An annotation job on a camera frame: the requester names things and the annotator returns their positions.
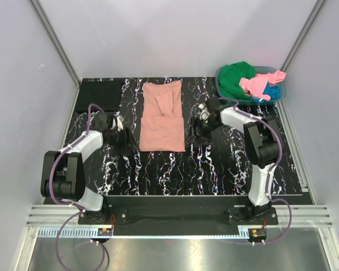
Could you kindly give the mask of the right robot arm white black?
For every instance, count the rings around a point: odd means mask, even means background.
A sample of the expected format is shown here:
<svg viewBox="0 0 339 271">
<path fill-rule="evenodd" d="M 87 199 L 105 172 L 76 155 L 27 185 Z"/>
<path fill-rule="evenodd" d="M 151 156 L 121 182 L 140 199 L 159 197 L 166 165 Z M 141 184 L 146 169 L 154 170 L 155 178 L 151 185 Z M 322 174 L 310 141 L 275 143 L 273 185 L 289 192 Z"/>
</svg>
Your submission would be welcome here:
<svg viewBox="0 0 339 271">
<path fill-rule="evenodd" d="M 246 156 L 252 164 L 251 187 L 245 206 L 237 214 L 227 213 L 236 221 L 257 224 L 271 211 L 272 179 L 283 156 L 283 143 L 273 117 L 254 116 L 239 109 L 238 104 L 225 97 L 200 104 L 190 119 L 185 144 L 210 145 L 211 133 L 221 126 L 230 126 L 244 135 Z"/>
</svg>

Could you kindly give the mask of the dusty pink t shirt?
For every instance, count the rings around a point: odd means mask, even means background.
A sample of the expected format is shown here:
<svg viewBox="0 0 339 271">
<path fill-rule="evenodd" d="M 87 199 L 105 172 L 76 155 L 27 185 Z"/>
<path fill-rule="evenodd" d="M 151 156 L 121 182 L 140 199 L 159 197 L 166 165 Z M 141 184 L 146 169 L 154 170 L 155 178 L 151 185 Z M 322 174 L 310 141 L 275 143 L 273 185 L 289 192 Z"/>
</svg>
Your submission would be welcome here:
<svg viewBox="0 0 339 271">
<path fill-rule="evenodd" d="M 141 117 L 139 148 L 150 151 L 185 151 L 180 80 L 142 87 L 144 109 Z"/>
</svg>

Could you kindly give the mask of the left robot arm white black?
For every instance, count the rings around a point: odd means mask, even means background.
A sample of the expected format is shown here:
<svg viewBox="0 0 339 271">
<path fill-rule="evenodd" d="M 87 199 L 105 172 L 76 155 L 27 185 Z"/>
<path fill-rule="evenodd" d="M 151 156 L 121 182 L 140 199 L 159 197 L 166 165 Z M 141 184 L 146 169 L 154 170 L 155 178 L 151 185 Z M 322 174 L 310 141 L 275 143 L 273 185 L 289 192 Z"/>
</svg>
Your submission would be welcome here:
<svg viewBox="0 0 339 271">
<path fill-rule="evenodd" d="M 105 145 L 116 152 L 137 148 L 121 115 L 99 112 L 76 140 L 60 150 L 48 151 L 42 167 L 41 195 L 56 204 L 71 204 L 89 211 L 97 223 L 107 222 L 111 210 L 104 196 L 87 187 L 84 171 L 84 162 Z"/>
</svg>

